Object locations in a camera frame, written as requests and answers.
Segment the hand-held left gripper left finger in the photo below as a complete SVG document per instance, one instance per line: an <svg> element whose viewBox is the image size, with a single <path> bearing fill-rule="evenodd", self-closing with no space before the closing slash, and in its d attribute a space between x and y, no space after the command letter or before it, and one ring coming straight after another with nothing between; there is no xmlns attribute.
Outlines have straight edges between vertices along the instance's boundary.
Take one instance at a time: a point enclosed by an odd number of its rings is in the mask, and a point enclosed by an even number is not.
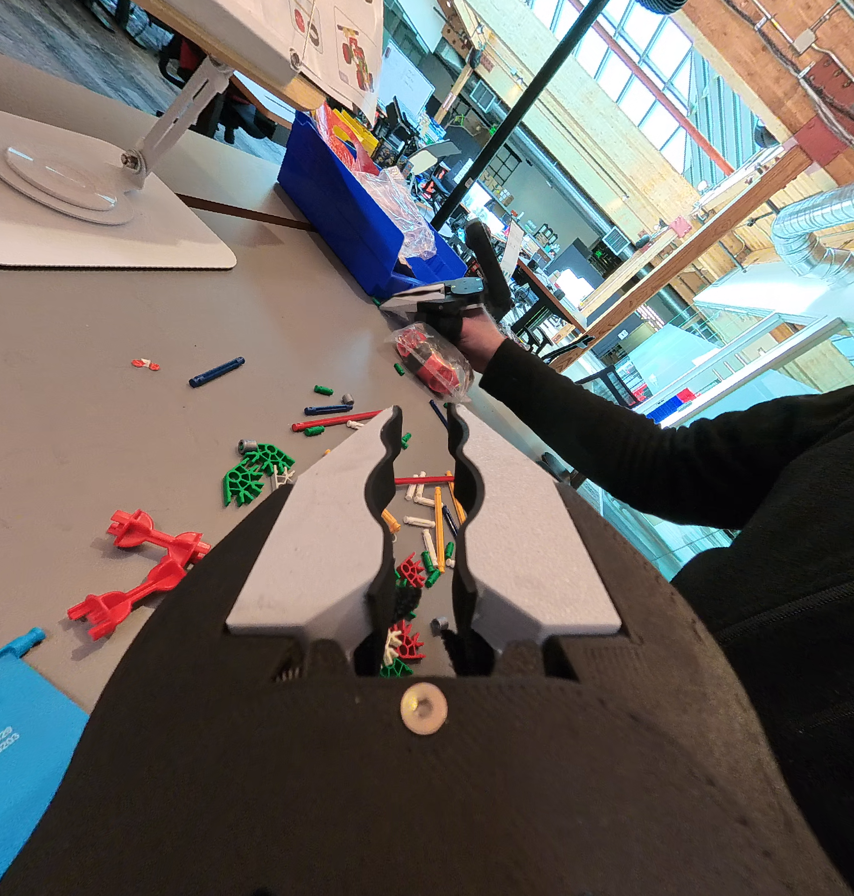
<svg viewBox="0 0 854 896"><path fill-rule="evenodd" d="M399 406L379 411L288 489L226 619L232 635L332 642L349 660L366 644L377 668L396 600L382 513L397 493L402 423Z"/></svg>

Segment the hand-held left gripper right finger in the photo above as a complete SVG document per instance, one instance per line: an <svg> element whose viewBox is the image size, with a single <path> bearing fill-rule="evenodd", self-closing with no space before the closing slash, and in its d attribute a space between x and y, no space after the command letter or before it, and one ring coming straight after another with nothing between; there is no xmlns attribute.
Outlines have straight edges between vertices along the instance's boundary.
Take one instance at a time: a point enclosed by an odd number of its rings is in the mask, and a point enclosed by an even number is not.
<svg viewBox="0 0 854 896"><path fill-rule="evenodd" d="M455 497L466 511L452 580L457 676L577 676L565 640L611 637L622 620L560 483L464 405L450 409Z"/></svg>

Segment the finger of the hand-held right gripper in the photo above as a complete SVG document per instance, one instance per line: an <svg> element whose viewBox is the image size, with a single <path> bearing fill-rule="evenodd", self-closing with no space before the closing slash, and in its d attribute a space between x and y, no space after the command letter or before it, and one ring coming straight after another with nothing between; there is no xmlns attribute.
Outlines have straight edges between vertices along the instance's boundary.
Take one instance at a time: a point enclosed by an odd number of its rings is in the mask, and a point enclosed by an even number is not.
<svg viewBox="0 0 854 896"><path fill-rule="evenodd" d="M442 304L448 296L445 283L434 283L405 290L379 304L384 312L417 312L421 305Z"/></svg>

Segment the bag of red toy parts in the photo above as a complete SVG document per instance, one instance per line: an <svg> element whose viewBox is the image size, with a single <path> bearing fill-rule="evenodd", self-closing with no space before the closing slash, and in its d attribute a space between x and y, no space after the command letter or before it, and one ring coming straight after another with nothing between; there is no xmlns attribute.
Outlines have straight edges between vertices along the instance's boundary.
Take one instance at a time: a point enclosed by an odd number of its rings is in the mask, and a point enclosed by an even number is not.
<svg viewBox="0 0 854 896"><path fill-rule="evenodd" d="M433 327L413 322L393 330L388 342L397 353L399 364L434 396L456 404L469 400L474 369L462 352Z"/></svg>

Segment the person's right forearm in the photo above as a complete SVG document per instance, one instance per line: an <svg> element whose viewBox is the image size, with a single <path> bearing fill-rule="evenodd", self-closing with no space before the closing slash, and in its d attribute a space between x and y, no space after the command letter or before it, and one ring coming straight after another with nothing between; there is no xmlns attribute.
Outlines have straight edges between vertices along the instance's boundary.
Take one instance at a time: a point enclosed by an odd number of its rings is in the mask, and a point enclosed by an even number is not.
<svg viewBox="0 0 854 896"><path fill-rule="evenodd" d="M791 401L662 429L502 340L482 387L575 470L667 521L739 530L788 463Z"/></svg>

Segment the person's right hand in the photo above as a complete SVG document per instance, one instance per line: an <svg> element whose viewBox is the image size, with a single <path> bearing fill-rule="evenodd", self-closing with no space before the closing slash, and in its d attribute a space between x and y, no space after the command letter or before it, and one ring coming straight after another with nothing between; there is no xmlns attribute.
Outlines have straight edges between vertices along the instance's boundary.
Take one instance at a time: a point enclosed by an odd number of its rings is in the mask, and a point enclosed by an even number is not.
<svg viewBox="0 0 854 896"><path fill-rule="evenodd" d="M463 313L457 348L478 374L483 374L506 335L484 309L469 308Z"/></svg>

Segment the crumpled clear plastic wrap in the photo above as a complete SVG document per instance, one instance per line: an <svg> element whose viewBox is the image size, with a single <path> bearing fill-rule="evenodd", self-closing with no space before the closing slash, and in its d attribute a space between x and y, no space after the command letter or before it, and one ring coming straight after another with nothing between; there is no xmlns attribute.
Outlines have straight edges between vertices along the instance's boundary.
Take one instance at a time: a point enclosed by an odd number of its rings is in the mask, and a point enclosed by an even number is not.
<svg viewBox="0 0 854 896"><path fill-rule="evenodd" d="M411 196L410 186L398 167L376 174L354 171L366 193L400 231L402 244L399 261L417 258L426 261L436 255L436 237Z"/></svg>

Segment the green toy connector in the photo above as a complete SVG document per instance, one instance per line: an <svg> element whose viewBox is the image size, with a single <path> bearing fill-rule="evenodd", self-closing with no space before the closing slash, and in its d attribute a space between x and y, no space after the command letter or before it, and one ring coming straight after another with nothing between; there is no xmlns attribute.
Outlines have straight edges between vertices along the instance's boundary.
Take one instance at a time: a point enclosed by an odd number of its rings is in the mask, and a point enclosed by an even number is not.
<svg viewBox="0 0 854 896"><path fill-rule="evenodd" d="M294 458L269 442L257 442L255 447L244 453L243 459L248 469L264 476L274 473L283 475L295 464Z"/></svg>
<svg viewBox="0 0 854 896"><path fill-rule="evenodd" d="M263 490L263 473L259 465L241 463L231 468L222 483L223 506L251 504Z"/></svg>

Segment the heap of mixed toy rods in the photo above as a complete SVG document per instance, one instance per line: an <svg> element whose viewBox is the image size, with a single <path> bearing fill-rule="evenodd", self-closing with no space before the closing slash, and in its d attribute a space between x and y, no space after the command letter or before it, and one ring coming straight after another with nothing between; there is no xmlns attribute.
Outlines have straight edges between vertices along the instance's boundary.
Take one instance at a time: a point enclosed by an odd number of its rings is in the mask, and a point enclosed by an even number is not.
<svg viewBox="0 0 854 896"><path fill-rule="evenodd" d="M397 476L396 492L381 518L403 550L413 549L427 575L424 588L433 588L455 568L456 541L466 512L455 495L455 476L425 471Z"/></svg>

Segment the blue plastic bin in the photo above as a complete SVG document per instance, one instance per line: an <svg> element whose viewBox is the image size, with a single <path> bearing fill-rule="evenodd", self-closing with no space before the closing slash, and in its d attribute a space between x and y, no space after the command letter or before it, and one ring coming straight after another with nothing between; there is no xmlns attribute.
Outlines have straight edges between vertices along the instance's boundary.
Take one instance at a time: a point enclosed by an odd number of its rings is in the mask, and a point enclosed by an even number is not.
<svg viewBox="0 0 854 896"><path fill-rule="evenodd" d="M369 297L466 275L466 263L438 234L433 257L400 262L402 231L303 112L296 112L277 183Z"/></svg>

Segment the red long toy rod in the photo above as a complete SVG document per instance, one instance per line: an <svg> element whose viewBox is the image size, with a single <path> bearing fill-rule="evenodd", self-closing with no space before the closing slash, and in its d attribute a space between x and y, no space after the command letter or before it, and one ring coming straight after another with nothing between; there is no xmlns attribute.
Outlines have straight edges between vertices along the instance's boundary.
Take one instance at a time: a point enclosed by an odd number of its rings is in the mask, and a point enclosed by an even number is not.
<svg viewBox="0 0 854 896"><path fill-rule="evenodd" d="M363 423L379 416L381 413L381 410L374 410L360 413L346 413L332 418L310 418L291 424L291 431L299 433L311 428L345 426L349 422Z"/></svg>

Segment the black pole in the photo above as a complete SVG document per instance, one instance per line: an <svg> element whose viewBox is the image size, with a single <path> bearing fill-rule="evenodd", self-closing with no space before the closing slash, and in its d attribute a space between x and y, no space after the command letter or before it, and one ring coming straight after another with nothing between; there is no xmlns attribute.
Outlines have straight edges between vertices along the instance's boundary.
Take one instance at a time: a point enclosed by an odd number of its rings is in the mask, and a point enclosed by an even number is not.
<svg viewBox="0 0 854 896"><path fill-rule="evenodd" d="M521 124L526 112L530 110L542 92L548 87L550 81L558 73L564 62L572 55L580 40L586 36L607 4L606 1L591 1L587 3L554 51L551 52L545 63L533 76L533 79L526 86L517 102L511 107L510 113L502 120L495 133L478 153L473 163L463 172L458 183L443 201L441 207L438 208L431 220L434 230L440 230L442 225L448 221L455 207L464 199L470 187L479 179L512 132Z"/></svg>

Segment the red toy spool piece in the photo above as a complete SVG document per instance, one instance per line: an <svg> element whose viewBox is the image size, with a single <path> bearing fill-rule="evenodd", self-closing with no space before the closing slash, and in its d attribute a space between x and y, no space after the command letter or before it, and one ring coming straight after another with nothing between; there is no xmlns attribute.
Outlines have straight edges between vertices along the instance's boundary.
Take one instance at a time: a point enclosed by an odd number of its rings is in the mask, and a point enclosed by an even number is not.
<svg viewBox="0 0 854 896"><path fill-rule="evenodd" d="M114 590L102 595L88 595L67 610L70 621L85 619L91 624L88 634L93 641L111 635L143 599L175 588L187 570L179 562L164 557L147 574L142 583L128 591Z"/></svg>
<svg viewBox="0 0 854 896"><path fill-rule="evenodd" d="M181 566L196 565L209 554L211 546L199 532L183 532L177 536L159 531L152 518L144 511L132 513L118 510L111 517L107 533L114 537L117 547L128 549L150 543L163 548Z"/></svg>

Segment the red sheet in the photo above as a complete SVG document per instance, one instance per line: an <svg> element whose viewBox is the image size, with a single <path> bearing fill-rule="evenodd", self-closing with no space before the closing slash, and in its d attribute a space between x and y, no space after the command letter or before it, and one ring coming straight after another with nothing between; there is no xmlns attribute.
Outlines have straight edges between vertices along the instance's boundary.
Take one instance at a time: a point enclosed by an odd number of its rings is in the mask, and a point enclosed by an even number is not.
<svg viewBox="0 0 854 896"><path fill-rule="evenodd" d="M371 152L377 148L377 140L370 131L327 103L314 110L312 117L321 139L350 172L379 175L380 168L371 157Z"/></svg>

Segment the printed instruction sheet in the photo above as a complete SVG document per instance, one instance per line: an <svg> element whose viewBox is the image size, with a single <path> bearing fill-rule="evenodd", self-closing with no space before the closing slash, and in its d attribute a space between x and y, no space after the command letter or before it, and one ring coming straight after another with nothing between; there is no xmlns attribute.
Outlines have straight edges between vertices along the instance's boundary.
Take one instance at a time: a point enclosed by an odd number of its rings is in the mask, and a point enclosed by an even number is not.
<svg viewBox="0 0 854 896"><path fill-rule="evenodd" d="M377 116L383 59L382 1L289 1L291 51L322 92L369 125Z"/></svg>

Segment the white stand board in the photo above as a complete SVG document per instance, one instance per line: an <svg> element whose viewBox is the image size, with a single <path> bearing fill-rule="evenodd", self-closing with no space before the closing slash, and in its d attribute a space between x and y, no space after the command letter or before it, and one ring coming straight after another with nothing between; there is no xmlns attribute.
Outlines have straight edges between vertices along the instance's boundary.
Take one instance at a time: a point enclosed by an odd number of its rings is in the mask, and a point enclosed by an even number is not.
<svg viewBox="0 0 854 896"><path fill-rule="evenodd" d="M266 23L260 2L138 1L137 5L292 108L312 111L325 101L325 94L292 67L290 39Z"/></svg>

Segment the white stand base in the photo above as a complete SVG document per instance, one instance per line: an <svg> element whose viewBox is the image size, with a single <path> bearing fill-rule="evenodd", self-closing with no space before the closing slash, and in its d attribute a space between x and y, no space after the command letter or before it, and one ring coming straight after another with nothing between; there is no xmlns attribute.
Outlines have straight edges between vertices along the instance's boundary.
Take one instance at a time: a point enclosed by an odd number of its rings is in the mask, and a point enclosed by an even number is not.
<svg viewBox="0 0 854 896"><path fill-rule="evenodd" d="M234 252L122 150L0 110L0 267L231 270Z"/></svg>

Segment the cyan toy panel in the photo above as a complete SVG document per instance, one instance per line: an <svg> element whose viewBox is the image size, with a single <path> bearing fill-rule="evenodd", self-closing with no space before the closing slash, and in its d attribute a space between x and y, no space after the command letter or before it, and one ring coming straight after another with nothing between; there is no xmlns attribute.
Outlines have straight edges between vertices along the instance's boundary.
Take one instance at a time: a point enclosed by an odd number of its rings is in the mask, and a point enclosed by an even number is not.
<svg viewBox="0 0 854 896"><path fill-rule="evenodd" d="M58 790L88 716L23 660L33 628L0 649L0 879Z"/></svg>

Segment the silver air duct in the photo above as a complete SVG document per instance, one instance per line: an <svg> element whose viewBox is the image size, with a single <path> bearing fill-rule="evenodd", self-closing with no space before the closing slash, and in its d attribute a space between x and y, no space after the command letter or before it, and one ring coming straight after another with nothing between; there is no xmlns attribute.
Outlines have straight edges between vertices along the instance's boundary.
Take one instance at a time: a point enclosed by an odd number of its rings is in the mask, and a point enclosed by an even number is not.
<svg viewBox="0 0 854 896"><path fill-rule="evenodd" d="M825 246L818 233L853 223L854 182L780 210L770 239L795 275L822 280L830 287L847 287L854 283L854 254Z"/></svg>

